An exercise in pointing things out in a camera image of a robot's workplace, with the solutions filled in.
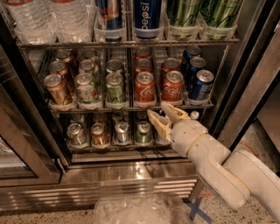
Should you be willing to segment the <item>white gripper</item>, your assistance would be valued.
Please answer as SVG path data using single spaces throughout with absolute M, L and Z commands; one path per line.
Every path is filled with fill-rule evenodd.
M 186 157 L 191 145 L 200 136 L 208 133 L 207 128 L 197 120 L 190 120 L 191 117 L 184 110 L 176 108 L 170 103 L 162 101 L 161 109 L 171 122 L 168 118 L 149 109 L 147 115 L 150 123 L 162 139 L 171 140 L 171 147 L 178 154 Z

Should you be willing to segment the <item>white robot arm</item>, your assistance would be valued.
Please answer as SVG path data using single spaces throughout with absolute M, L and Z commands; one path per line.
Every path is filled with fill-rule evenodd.
M 253 196 L 280 222 L 280 178 L 268 166 L 246 150 L 230 151 L 184 110 L 164 101 L 161 109 L 164 115 L 147 111 L 151 124 L 195 164 L 199 178 L 216 197 L 238 210 Z

